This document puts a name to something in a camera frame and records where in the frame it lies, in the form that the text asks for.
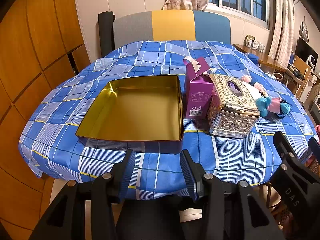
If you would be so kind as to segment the ornate silver tissue box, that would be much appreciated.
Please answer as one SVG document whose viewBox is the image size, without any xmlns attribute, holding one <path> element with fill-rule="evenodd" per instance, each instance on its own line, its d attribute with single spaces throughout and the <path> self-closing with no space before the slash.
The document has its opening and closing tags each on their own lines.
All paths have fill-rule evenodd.
<svg viewBox="0 0 320 240">
<path fill-rule="evenodd" d="M 207 112 L 209 132 L 227 138 L 244 138 L 260 117 L 255 100 L 244 83 L 234 77 L 209 74 L 213 82 Z"/>
</svg>

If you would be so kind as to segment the wooden wardrobe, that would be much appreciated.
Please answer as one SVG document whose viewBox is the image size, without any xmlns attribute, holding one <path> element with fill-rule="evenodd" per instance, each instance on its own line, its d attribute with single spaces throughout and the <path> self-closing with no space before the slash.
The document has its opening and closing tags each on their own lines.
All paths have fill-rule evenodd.
<svg viewBox="0 0 320 240">
<path fill-rule="evenodd" d="M 41 101 L 89 64 L 75 0 L 14 0 L 1 19 L 1 239 L 28 239 L 48 207 L 52 178 L 18 150 Z"/>
</svg>

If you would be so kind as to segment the jars on desk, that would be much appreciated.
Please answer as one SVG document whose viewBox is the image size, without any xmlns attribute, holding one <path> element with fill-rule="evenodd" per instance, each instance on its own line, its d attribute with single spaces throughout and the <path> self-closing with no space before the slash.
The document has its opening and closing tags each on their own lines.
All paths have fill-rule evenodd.
<svg viewBox="0 0 320 240">
<path fill-rule="evenodd" d="M 265 46 L 252 35 L 246 35 L 244 44 L 246 47 L 259 52 L 263 52 L 265 48 Z"/>
</svg>

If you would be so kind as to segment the black monitor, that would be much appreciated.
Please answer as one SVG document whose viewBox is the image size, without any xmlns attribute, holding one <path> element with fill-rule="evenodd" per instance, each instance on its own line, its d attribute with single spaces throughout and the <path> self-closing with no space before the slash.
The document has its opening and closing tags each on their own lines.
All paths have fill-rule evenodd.
<svg viewBox="0 0 320 240">
<path fill-rule="evenodd" d="M 301 37 L 298 38 L 296 44 L 295 55 L 306 62 L 312 70 L 315 70 L 318 54 L 317 52 Z"/>
</svg>

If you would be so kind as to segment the black rolled mat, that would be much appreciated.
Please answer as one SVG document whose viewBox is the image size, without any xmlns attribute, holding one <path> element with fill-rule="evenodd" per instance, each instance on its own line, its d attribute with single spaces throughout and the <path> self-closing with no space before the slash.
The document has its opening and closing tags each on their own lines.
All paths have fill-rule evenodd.
<svg viewBox="0 0 320 240">
<path fill-rule="evenodd" d="M 112 11 L 101 12 L 98 15 L 101 57 L 105 57 L 115 49 L 113 34 L 114 20 L 115 15 Z"/>
</svg>

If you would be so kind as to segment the grey yellow blue headboard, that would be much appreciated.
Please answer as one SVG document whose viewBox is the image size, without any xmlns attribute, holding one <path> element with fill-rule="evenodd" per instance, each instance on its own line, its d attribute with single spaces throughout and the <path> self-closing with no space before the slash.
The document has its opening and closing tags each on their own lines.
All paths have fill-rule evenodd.
<svg viewBox="0 0 320 240">
<path fill-rule="evenodd" d="M 113 23 L 114 45 L 136 41 L 217 41 L 231 44 L 225 16 L 198 10 L 156 10 L 121 17 Z"/>
</svg>

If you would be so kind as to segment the blue plush toy pink shirt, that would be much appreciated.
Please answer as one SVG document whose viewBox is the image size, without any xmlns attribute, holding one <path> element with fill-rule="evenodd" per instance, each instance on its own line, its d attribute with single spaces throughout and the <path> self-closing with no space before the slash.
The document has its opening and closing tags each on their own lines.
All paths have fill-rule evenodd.
<svg viewBox="0 0 320 240">
<path fill-rule="evenodd" d="M 290 113 L 290 104 L 281 98 L 260 97 L 255 104 L 262 118 L 273 113 L 281 119 Z"/>
</svg>

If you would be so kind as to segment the wooden side desk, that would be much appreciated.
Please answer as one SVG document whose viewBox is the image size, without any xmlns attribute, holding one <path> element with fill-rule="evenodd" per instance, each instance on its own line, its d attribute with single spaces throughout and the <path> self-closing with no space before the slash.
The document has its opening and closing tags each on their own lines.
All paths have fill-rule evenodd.
<svg viewBox="0 0 320 240">
<path fill-rule="evenodd" d="M 248 48 L 246 46 L 240 44 L 233 44 L 233 47 L 237 50 L 241 51 L 242 53 L 251 53 L 257 57 L 259 57 L 259 64 L 263 66 L 270 67 L 272 69 L 278 70 L 280 72 L 285 72 L 286 68 L 282 67 L 276 60 L 272 59 L 268 56 L 267 53 L 262 53 L 258 50 L 253 50 L 252 48 Z"/>
</svg>

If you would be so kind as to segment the gold metal tin tray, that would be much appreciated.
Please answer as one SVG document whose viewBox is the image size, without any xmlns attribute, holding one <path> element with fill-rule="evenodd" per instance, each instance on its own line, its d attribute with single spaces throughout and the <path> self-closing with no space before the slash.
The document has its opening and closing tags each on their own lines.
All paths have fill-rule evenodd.
<svg viewBox="0 0 320 240">
<path fill-rule="evenodd" d="M 178 154 L 183 147 L 183 102 L 176 75 L 136 76 L 107 83 L 82 119 L 83 142 L 141 145 L 146 153 Z"/>
</svg>

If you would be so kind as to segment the purple paper carton box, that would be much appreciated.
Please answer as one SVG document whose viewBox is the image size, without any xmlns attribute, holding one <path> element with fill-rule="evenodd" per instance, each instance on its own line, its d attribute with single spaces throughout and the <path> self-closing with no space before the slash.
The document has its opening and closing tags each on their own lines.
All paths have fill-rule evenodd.
<svg viewBox="0 0 320 240">
<path fill-rule="evenodd" d="M 203 57 L 183 59 L 185 68 L 185 118 L 204 119 L 210 105 L 213 81 L 209 77 L 210 66 Z"/>
</svg>

